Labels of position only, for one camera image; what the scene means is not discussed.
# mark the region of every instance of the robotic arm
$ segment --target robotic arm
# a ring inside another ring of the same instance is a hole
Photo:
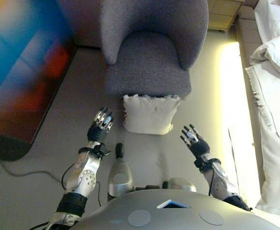
[[[112,113],[106,113],[107,109],[101,108],[95,115],[87,134],[88,145],[78,151],[78,159],[68,178],[66,192],[46,230],[69,229],[80,221],[87,198],[95,188],[100,161],[109,153],[103,141],[112,127],[113,118]]]
[[[193,125],[189,126],[191,129],[184,126],[185,130],[182,130],[182,133],[185,137],[180,137],[196,157],[194,164],[210,186],[209,195],[246,211],[252,210],[239,196],[235,185],[229,181],[226,172],[221,167],[221,161],[210,156],[210,147],[207,142]]]

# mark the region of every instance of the wall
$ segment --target wall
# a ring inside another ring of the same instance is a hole
[[[81,46],[101,47],[99,37],[100,0],[56,0]]]

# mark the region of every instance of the floor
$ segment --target floor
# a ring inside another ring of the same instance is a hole
[[[106,66],[101,52],[78,49],[32,149],[22,159],[7,162],[7,167],[14,173],[45,170],[60,178],[77,159],[78,149],[86,145],[86,133],[95,113],[106,106],[114,111],[115,122],[105,143],[113,152],[116,143],[124,143],[125,161],[135,186],[161,185],[163,180],[183,177],[199,193],[207,194],[207,182],[179,135],[184,125],[194,124],[223,167],[235,170],[233,159],[223,156],[232,149],[221,122],[218,62],[221,48],[233,41],[233,33],[208,31],[201,54],[190,70],[192,93],[178,108],[172,122],[174,129],[164,136],[134,134],[124,129],[121,99],[108,97],[104,92]],[[114,153],[103,158],[98,170],[102,205],[107,202],[107,179],[114,159]],[[235,174],[230,178],[236,183]],[[89,197],[84,216],[99,207],[97,191]],[[0,166],[0,230],[27,230],[47,221],[63,192],[60,183],[45,174],[11,177]]]

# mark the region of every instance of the power cord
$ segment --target power cord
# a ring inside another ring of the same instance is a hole
[[[30,230],[34,230],[34,229],[37,229],[37,228],[43,227],[43,226],[45,226],[45,225],[47,225],[47,224],[48,224],[48,222],[45,222],[45,223],[43,223],[43,224],[39,224],[39,225],[34,226],[33,228],[31,228]]]
[[[65,174],[73,167],[73,165],[74,165],[74,163],[64,172],[64,174],[63,174],[62,177],[61,177],[61,186],[62,186],[62,188],[63,188],[64,190],[66,190],[66,187],[65,187],[64,184],[63,184],[64,176],[65,176]]]
[[[14,177],[24,177],[24,176],[29,176],[29,175],[32,175],[32,174],[40,174],[40,173],[44,173],[44,174],[47,174],[48,176],[50,176],[52,179],[54,179],[56,182],[58,183],[61,183],[61,186],[64,190],[66,190],[66,187],[64,186],[63,184],[63,180],[64,180],[64,176],[67,174],[67,172],[73,167],[74,163],[63,173],[62,177],[61,177],[61,180],[59,180],[58,178],[56,178],[52,173],[48,172],[48,171],[33,171],[33,172],[27,172],[27,173],[24,173],[24,174],[16,174],[16,173],[13,173],[11,172],[7,166],[5,165],[4,162],[0,161],[0,165],[2,166],[2,168],[4,169],[4,171],[9,174],[10,176],[14,176]],[[98,184],[98,196],[97,196],[97,200],[98,200],[98,204],[99,206],[101,207],[101,200],[100,200],[100,194],[101,194],[101,183],[99,181],[96,182]],[[39,224],[37,226],[34,226],[33,228],[31,228],[30,230],[35,230],[37,228],[40,228],[42,226],[45,226],[47,225],[48,222],[45,222],[43,224]]]
[[[32,174],[40,174],[40,173],[44,173],[44,174],[47,174],[48,176],[50,176],[52,179],[54,179],[55,181],[57,181],[58,183],[60,183],[60,180],[58,178],[56,178],[53,174],[51,174],[50,172],[48,171],[33,171],[33,172],[28,172],[28,173],[24,173],[24,174],[16,174],[16,173],[13,173],[11,172],[7,166],[5,165],[4,162],[0,161],[0,165],[2,166],[2,168],[5,170],[5,172],[7,174],[9,174],[10,176],[14,176],[14,177],[23,177],[23,176],[29,176],[29,175],[32,175]]]
[[[213,183],[213,179],[215,177],[215,171],[212,170],[212,177],[211,177],[211,181],[210,181],[210,185],[209,185],[209,192],[208,192],[208,196],[211,195],[211,189],[212,189],[212,183]]]

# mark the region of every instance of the bed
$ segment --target bed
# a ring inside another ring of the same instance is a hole
[[[252,52],[247,50],[243,63],[245,67],[249,66],[245,69],[245,79],[249,80],[258,108],[257,121],[265,176],[261,199],[256,208],[259,210],[257,214],[279,222],[280,226],[280,0],[259,0],[254,12],[262,45]],[[252,22],[247,18],[240,23],[250,25]],[[253,41],[250,37],[249,47],[253,46],[254,49],[258,41],[254,42],[256,35],[252,37]]]

